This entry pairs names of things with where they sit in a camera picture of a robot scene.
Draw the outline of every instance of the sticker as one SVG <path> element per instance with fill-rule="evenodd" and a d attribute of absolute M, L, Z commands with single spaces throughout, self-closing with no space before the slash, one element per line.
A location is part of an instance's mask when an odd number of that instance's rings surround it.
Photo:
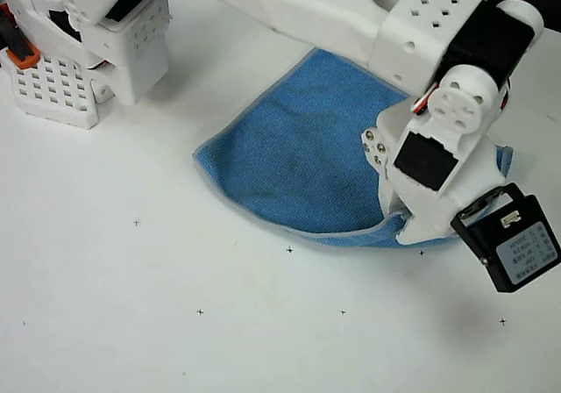
<path fill-rule="evenodd" d="M 529 278 L 559 256 L 542 222 L 500 244 L 497 254 L 513 284 Z"/>

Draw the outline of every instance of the perforated white bracket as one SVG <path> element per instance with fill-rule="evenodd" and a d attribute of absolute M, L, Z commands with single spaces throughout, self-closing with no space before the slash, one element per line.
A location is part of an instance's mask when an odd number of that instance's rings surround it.
<path fill-rule="evenodd" d="M 404 208 L 403 202 L 397 196 L 391 182 L 387 179 L 387 160 L 391 149 L 394 148 L 393 138 L 385 139 L 376 127 L 370 127 L 361 135 L 362 146 L 366 160 L 378 173 L 378 198 L 384 216 Z"/>
<path fill-rule="evenodd" d="M 86 129 L 99 122 L 89 82 L 69 60 L 45 56 L 37 66 L 20 70 L 4 49 L 0 64 L 10 74 L 14 101 L 23 112 Z"/>
<path fill-rule="evenodd" d="M 410 95 L 422 95 L 481 1 L 399 0 L 380 28 L 368 68 Z"/>
<path fill-rule="evenodd" d="M 366 160 L 378 172 L 380 178 L 387 179 L 387 147 L 376 127 L 367 128 L 361 135 Z"/>

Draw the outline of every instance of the orange part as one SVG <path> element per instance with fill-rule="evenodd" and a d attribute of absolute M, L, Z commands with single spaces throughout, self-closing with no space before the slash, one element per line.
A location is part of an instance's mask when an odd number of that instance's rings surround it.
<path fill-rule="evenodd" d="M 20 70 L 25 70 L 27 68 L 31 68 L 36 66 L 37 63 L 41 60 L 41 52 L 34 46 L 29 40 L 27 41 L 27 45 L 31 48 L 33 55 L 28 55 L 21 61 L 10 49 L 8 50 L 8 58 L 16 64 L 16 66 Z"/>
<path fill-rule="evenodd" d="M 0 4 L 0 10 L 4 12 L 4 14 L 6 15 L 6 17 L 11 21 L 11 23 L 15 26 L 16 25 L 16 18 L 14 18 L 14 15 L 11 14 L 10 9 L 8 8 L 8 4 L 7 3 L 3 3 Z"/>

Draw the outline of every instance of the white table surface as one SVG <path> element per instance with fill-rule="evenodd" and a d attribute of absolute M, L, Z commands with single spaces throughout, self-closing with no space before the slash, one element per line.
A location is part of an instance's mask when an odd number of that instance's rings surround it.
<path fill-rule="evenodd" d="M 168 77 L 89 132 L 24 115 L 0 73 L 0 392 L 561 389 L 561 269 L 498 294 L 460 242 L 320 247 L 217 197 L 191 154 L 309 47 L 215 0 L 171 7 Z M 559 42 L 492 135 L 561 236 Z"/>

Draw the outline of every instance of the wire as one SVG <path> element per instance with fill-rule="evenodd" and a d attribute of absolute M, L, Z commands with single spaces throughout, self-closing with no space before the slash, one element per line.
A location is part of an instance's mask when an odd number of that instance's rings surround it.
<path fill-rule="evenodd" d="M 411 105 L 411 112 L 415 115 L 423 114 L 427 110 L 430 95 L 432 95 L 436 89 L 438 89 L 438 83 L 434 82 L 430 85 L 429 89 L 423 96 L 413 102 L 413 105 Z"/>
<path fill-rule="evenodd" d="M 502 99 L 501 111 L 504 111 L 505 108 L 507 108 L 508 101 L 510 100 L 510 90 L 511 90 L 511 86 L 510 86 L 510 77 L 509 77 L 507 80 L 507 93 L 505 93 L 505 97 L 503 97 Z"/>

